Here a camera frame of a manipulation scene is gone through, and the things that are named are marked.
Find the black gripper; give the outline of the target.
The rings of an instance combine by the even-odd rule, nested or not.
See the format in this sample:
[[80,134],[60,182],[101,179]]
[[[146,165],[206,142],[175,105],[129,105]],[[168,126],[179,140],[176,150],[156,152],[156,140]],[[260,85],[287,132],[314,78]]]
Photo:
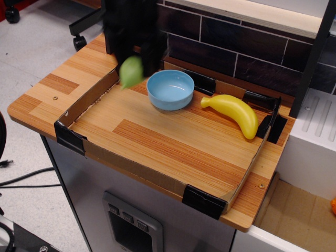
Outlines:
[[160,67],[167,50],[167,35],[158,26],[157,1],[105,1],[104,33],[108,48],[123,63],[141,48],[143,76],[150,77]]

